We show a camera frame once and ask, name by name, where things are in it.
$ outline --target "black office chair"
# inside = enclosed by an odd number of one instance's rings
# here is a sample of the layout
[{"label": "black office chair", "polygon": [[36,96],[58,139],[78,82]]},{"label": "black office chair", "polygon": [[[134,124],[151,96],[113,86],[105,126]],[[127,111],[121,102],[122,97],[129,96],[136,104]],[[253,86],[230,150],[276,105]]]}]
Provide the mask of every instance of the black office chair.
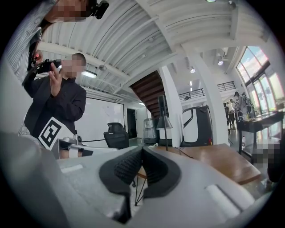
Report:
[{"label": "black office chair", "polygon": [[108,147],[124,149],[129,147],[129,134],[120,123],[108,123],[108,132],[104,132]]}]

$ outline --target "railing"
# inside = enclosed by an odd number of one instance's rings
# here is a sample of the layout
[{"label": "railing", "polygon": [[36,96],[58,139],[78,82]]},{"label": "railing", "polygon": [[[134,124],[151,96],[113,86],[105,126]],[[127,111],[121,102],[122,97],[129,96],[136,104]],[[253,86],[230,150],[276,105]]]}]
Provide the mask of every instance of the railing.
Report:
[{"label": "railing", "polygon": [[222,83],[222,84],[218,84],[217,85],[219,92],[224,92],[227,90],[233,90],[235,89],[235,84],[233,83],[233,81],[229,81],[226,83]]},{"label": "railing", "polygon": [[[233,81],[218,84],[217,87],[218,87],[219,92],[224,92],[227,90],[233,90],[236,88]],[[204,96],[205,96],[205,92],[204,92],[203,88],[198,89],[198,90],[194,90],[192,92],[179,94],[180,101],[187,101],[187,100],[191,100],[191,99],[199,98],[199,97],[204,97]]]}]

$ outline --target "window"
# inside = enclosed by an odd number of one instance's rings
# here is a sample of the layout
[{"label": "window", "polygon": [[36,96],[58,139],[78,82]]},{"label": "window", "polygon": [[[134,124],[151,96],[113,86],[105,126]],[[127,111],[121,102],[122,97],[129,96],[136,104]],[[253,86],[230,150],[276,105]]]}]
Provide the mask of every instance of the window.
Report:
[{"label": "window", "polygon": [[245,50],[240,62],[249,77],[252,77],[261,68],[261,64],[248,48]]},{"label": "window", "polygon": [[277,103],[285,102],[279,78],[259,47],[247,47],[236,68],[244,80],[256,114],[274,111]]},{"label": "window", "polygon": [[264,65],[264,63],[266,63],[268,58],[259,47],[248,47],[248,48],[251,50],[251,52],[257,58],[257,60],[261,65]]},{"label": "window", "polygon": [[248,73],[245,71],[244,66],[241,63],[239,63],[237,66],[237,69],[240,72],[241,76],[243,77],[244,82],[248,82],[249,76],[248,76]]}]

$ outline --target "camera rig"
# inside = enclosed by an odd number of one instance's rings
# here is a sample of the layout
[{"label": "camera rig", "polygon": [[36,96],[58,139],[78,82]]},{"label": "camera rig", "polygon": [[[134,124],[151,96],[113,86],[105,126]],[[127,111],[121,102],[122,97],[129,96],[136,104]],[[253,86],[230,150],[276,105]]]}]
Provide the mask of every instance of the camera rig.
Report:
[{"label": "camera rig", "polygon": [[36,75],[38,73],[45,73],[51,71],[51,63],[54,63],[55,67],[58,68],[61,65],[61,59],[56,59],[56,60],[49,60],[46,59],[44,62],[41,62],[37,65],[34,65],[29,71],[28,74],[26,75],[22,86],[26,83],[27,80],[34,80]]},{"label": "camera rig", "polygon": [[105,0],[101,1],[100,4],[97,3],[97,0],[89,0],[89,9],[87,11],[90,13],[90,16],[95,16],[98,20],[101,19],[109,7],[109,3]]}]

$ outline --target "ceiling light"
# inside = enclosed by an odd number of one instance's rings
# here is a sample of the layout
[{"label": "ceiling light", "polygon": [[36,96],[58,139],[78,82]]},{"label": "ceiling light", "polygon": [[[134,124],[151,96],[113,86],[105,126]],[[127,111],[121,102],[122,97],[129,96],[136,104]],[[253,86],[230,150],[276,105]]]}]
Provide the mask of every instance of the ceiling light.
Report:
[{"label": "ceiling light", "polygon": [[91,77],[91,78],[96,78],[96,76],[97,76],[97,74],[92,73],[90,71],[83,71],[82,74],[87,76],[87,77]]}]

